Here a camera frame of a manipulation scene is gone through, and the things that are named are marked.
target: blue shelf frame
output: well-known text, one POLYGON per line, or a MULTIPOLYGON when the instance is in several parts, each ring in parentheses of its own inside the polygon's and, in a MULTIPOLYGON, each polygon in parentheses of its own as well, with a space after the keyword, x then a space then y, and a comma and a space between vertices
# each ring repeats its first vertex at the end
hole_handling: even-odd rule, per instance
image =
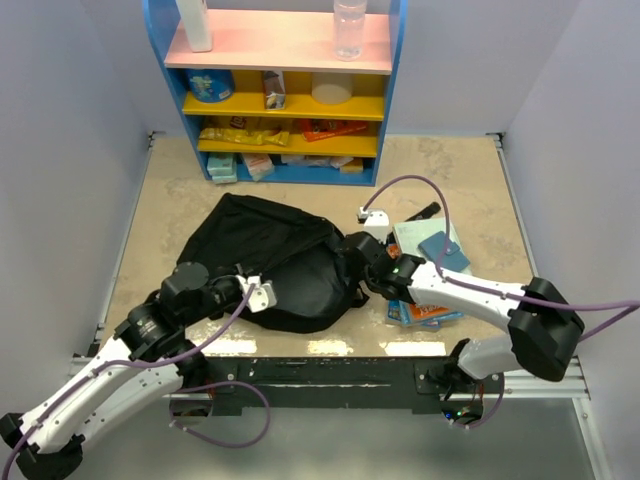
MULTIPOLYGON (((389 36, 391 39, 391 59, 392 71, 387 80, 385 90, 385 112, 384 120, 380 125, 378 152, 373 161, 365 161, 365 169, 362 173, 340 173, 332 167, 300 167, 295 165, 277 165, 276 171, 272 175, 262 179, 263 182, 282 183, 316 183, 329 185, 363 185, 373 186, 376 183, 380 160, 382 158, 382 148, 387 132, 387 122, 391 112, 393 91, 400 65, 402 54, 402 42, 407 18, 408 0, 392 0, 389 7, 389 36)), ((142 0, 144 20, 147 27, 149 43, 158 61, 162 75, 164 76, 169 92, 176 105, 182 124, 184 125, 191 146, 196 154, 200 169, 207 180, 211 180, 207 172, 207 152, 198 150, 198 136, 202 127, 204 117, 197 115, 185 115, 182 112, 185 98, 187 96, 187 79, 184 70, 177 68, 167 68, 164 59, 169 51, 169 46, 173 40, 180 14, 175 0, 142 0)), ((238 180, 250 181, 247 169, 244 165, 239 165, 238 180)))

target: water bottle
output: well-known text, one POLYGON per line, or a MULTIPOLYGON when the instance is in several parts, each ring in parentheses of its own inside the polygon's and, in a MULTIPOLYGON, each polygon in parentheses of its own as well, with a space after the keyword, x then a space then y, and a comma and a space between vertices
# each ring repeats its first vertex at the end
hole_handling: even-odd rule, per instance
POLYGON ((362 53, 367 0, 333 0, 333 48, 340 60, 355 60, 362 53))

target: blue can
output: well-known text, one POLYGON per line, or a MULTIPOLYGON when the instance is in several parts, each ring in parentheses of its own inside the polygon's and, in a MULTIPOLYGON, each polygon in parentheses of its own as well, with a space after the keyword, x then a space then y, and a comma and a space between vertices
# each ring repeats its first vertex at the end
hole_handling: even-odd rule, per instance
POLYGON ((187 69, 189 86, 193 95, 205 103, 217 103, 226 100, 235 90, 231 70, 187 69))

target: pink shelf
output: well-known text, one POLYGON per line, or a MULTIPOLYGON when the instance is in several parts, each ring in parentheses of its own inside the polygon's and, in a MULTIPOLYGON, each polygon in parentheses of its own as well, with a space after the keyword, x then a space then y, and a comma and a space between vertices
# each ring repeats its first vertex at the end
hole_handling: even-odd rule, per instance
POLYGON ((391 74, 388 15, 367 15, 364 50, 353 62, 333 56, 332 13, 212 9, 208 15, 213 50, 192 52, 181 22, 167 67, 391 74))

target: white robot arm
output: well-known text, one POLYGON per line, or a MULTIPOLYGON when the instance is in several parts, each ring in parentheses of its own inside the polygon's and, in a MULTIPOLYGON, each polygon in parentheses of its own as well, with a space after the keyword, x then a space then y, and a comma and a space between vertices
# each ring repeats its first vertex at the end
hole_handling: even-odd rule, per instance
MULTIPOLYGON (((417 305, 441 305, 485 320, 504 332, 487 340, 463 340, 452 354, 428 372, 429 381, 446 388, 466 388, 497 372, 526 369, 559 381, 584 330, 572 311, 536 307, 509 298, 531 295, 566 303, 547 281, 527 285, 497 283, 446 272, 502 296, 469 290, 445 281, 433 263, 410 255, 392 259, 381 240, 388 218, 366 213, 365 231, 349 235, 340 249, 357 278, 388 299, 417 305)), ((198 264, 182 264, 158 292, 134 308, 99 355, 56 394, 25 414, 0 418, 0 436, 14 450, 29 480, 60 480, 70 475, 109 430, 167 393, 207 383, 207 361, 185 338, 185 328, 244 300, 261 311, 276 303, 275 294, 259 277, 210 278, 198 264)))

